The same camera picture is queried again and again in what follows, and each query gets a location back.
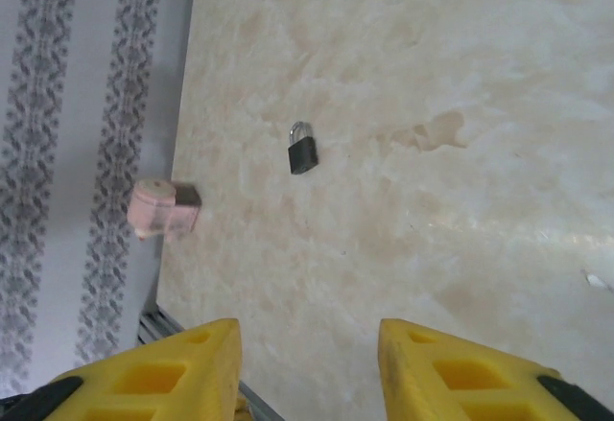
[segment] yellow plastic part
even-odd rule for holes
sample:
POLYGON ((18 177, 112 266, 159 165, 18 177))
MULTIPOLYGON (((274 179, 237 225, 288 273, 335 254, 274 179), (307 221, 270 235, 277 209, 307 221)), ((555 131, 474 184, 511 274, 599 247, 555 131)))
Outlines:
POLYGON ((222 319, 64 373, 83 385, 47 421, 246 420, 241 334, 222 319))
POLYGON ((536 377, 557 371, 400 319, 380 324, 389 421, 578 421, 536 377))

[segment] beige marble tile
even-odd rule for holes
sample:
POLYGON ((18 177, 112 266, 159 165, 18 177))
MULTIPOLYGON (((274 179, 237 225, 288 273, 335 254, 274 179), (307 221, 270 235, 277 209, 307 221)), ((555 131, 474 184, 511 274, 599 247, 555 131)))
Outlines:
POLYGON ((614 407, 614 0, 195 0, 159 303, 293 420, 384 419, 402 317, 614 407), (311 122, 320 165, 289 172, 311 122))

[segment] pink object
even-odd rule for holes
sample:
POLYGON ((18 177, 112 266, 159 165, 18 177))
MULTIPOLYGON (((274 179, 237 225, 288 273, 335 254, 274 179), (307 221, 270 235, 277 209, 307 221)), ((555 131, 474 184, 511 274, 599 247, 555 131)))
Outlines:
POLYGON ((192 231, 201 209, 194 186, 163 179, 142 179, 132 190, 128 222, 143 240, 164 234, 169 240, 192 231))

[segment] padlock shackle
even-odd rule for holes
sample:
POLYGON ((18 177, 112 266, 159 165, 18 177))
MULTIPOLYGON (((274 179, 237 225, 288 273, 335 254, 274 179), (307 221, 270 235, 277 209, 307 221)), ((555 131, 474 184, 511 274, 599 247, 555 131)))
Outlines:
POLYGON ((314 136, 314 131, 312 130, 311 125, 309 123, 298 121, 290 129, 290 146, 296 143, 296 136, 301 130, 303 132, 303 137, 314 136))

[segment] padlock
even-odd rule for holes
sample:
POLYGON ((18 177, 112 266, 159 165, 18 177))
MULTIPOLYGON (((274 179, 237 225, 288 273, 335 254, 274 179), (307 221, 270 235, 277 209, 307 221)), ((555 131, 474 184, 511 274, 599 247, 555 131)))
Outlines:
POLYGON ((311 126, 306 122, 297 122, 290 129, 290 172, 292 175, 301 175, 318 165, 318 152, 316 140, 311 126))

